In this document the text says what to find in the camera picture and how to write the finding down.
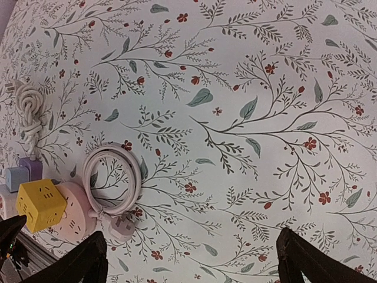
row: floral pattern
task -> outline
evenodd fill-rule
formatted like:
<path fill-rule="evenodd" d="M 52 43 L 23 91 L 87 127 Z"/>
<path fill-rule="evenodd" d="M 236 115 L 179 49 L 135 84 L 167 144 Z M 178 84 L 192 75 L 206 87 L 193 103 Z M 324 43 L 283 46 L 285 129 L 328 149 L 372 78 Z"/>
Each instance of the floral pattern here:
<path fill-rule="evenodd" d="M 0 176 L 25 155 L 17 78 L 45 96 L 45 177 L 79 182 L 106 142 L 140 162 L 132 240 L 98 221 L 108 282 L 279 282 L 287 226 L 377 279 L 376 30 L 367 0 L 19 0 L 0 45 Z M 101 160 L 91 184 L 116 205 L 127 174 Z M 77 244 L 32 237 L 58 256 Z"/>

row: cube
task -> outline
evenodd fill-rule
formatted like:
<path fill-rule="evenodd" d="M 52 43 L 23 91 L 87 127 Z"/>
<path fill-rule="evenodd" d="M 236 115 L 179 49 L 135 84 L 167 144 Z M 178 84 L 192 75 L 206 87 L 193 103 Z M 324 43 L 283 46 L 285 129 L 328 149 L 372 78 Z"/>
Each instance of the cube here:
<path fill-rule="evenodd" d="M 18 215 L 16 200 L 16 193 L 10 193 L 6 185 L 0 185 L 0 216 L 3 220 Z"/>
<path fill-rule="evenodd" d="M 20 158 L 18 165 L 29 169 L 29 181 L 42 179 L 43 165 L 39 160 L 30 160 L 29 157 Z"/>
<path fill-rule="evenodd" d="M 19 215 L 27 216 L 31 233 L 58 224 L 66 207 L 67 201 L 51 180 L 23 183 L 19 187 L 16 208 Z"/>
<path fill-rule="evenodd" d="M 26 182 L 29 182 L 29 169 L 26 167 L 5 169 L 5 184 L 11 193 L 18 192 L 19 186 Z"/>

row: yellow block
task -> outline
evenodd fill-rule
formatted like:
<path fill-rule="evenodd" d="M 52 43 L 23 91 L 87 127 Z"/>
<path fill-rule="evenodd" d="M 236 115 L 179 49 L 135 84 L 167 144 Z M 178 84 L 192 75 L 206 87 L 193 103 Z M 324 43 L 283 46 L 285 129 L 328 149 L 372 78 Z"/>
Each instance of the yellow block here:
<path fill-rule="evenodd" d="M 60 222 L 67 201 L 51 180 L 23 183 L 19 186 L 16 208 L 26 215 L 26 226 L 35 233 Z"/>

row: table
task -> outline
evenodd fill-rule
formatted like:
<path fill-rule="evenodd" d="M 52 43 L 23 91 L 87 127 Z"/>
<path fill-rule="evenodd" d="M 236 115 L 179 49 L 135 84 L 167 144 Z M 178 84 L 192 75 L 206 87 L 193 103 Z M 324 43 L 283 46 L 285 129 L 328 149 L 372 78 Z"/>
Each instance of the table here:
<path fill-rule="evenodd" d="M 291 227 L 376 277 L 371 1 L 18 1 L 0 46 L 0 162 L 25 155 L 13 78 L 45 96 L 44 176 L 80 182 L 118 142 L 140 162 L 137 231 L 107 235 L 108 282 L 279 282 Z M 127 176 L 93 172 L 114 205 Z M 98 222 L 98 229 L 105 223 Z M 76 243 L 34 235 L 62 256 Z"/>

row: tablecloth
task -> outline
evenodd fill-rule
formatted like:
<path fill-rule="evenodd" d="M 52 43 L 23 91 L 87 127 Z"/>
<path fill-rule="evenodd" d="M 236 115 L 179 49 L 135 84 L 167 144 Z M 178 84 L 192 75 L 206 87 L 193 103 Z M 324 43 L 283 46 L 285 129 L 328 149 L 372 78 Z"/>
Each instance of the tablecloth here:
<path fill-rule="evenodd" d="M 0 163 L 25 156 L 5 83 L 45 96 L 44 177 L 106 142 L 140 162 L 108 282 L 278 282 L 283 227 L 376 277 L 377 12 L 367 0 L 20 0 L 0 47 Z M 92 173 L 115 205 L 116 160 Z M 76 243 L 34 239 L 58 256 Z"/>

